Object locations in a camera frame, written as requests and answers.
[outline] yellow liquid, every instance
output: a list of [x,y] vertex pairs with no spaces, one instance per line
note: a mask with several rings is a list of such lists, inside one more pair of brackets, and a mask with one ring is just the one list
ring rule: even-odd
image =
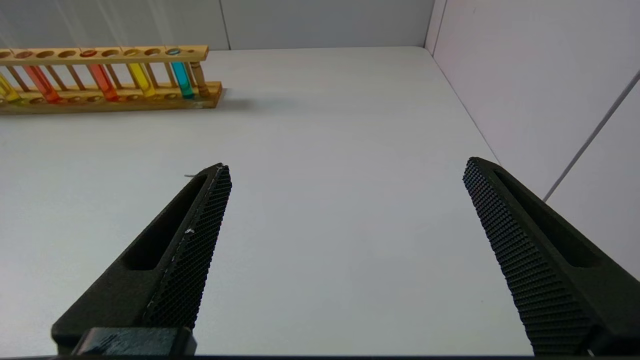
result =
[[4,96],[7,101],[20,100],[20,95],[15,91],[13,86],[9,84],[2,74],[0,74],[0,95]]
[[142,68],[140,64],[127,64],[129,70],[131,70],[131,74],[138,82],[138,86],[140,86],[140,90],[142,90],[142,94],[145,97],[153,97],[156,95],[156,90],[153,85],[151,85],[151,81],[147,77],[147,73]]

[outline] test tube rack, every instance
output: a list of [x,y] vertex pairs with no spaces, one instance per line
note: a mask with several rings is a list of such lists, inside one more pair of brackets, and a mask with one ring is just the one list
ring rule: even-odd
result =
[[[0,114],[215,108],[222,84],[219,81],[205,81],[200,62],[207,59],[208,52],[206,45],[173,49],[96,47],[84,51],[78,48],[28,49],[20,52],[0,49],[0,67],[6,67],[18,84],[18,87],[11,86],[0,74]],[[156,81],[151,63],[164,64],[169,83]],[[132,83],[121,83],[114,71],[114,64],[127,65]],[[65,66],[74,84],[65,84],[53,65]],[[76,66],[89,68],[93,83],[83,83]],[[38,83],[34,81],[36,87],[25,84],[16,67],[23,67],[32,80],[34,76],[36,80],[40,79]],[[51,85],[42,67],[57,86]],[[95,70],[101,71],[101,79],[96,77]],[[48,89],[43,89],[42,82],[48,85]],[[105,82],[112,86],[110,94],[114,94],[109,99],[104,90]],[[185,96],[185,86],[190,86],[186,89],[190,96]]]

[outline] rack hole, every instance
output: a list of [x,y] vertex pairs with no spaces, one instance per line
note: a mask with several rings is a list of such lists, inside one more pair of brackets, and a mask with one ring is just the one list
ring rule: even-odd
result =
[[149,49],[145,51],[145,55],[147,56],[155,56],[155,55],[158,55],[159,53],[160,53],[160,49]]
[[76,52],[73,50],[67,50],[67,51],[63,51],[62,53],[58,54],[59,58],[69,58],[73,55],[75,55]]
[[85,50],[80,53],[80,56],[82,56],[83,58],[90,58],[92,56],[95,56],[97,53],[98,52],[96,50]]
[[138,54],[138,53],[140,53],[140,50],[138,49],[129,49],[124,52],[125,56],[134,56],[135,54]]
[[16,59],[24,59],[24,58],[28,58],[31,55],[33,55],[31,51],[23,51],[21,53],[17,53],[15,57]]
[[54,52],[53,52],[53,51],[51,51],[51,50],[48,50],[48,51],[42,51],[41,53],[36,54],[36,57],[37,57],[37,58],[40,58],[40,59],[44,59],[44,58],[48,58],[48,57],[50,57],[50,56],[51,56],[51,55],[53,55],[53,54],[54,54]]
[[112,50],[103,51],[101,55],[105,58],[108,58],[110,56],[116,56],[117,54],[120,54],[120,51],[112,49]]

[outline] red liquid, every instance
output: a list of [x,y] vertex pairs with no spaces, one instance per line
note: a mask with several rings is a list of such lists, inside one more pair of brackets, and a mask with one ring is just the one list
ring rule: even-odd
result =
[[98,84],[98,87],[102,90],[104,98],[107,99],[107,101],[118,101],[118,93],[116,93],[116,89],[111,84],[111,79],[109,79],[107,72],[104,70],[104,66],[100,64],[91,64],[88,66],[95,83]]
[[56,89],[51,86],[49,79],[47,79],[47,76],[45,76],[39,67],[23,66],[23,68],[49,104],[55,104],[61,100],[60,95],[58,95]]

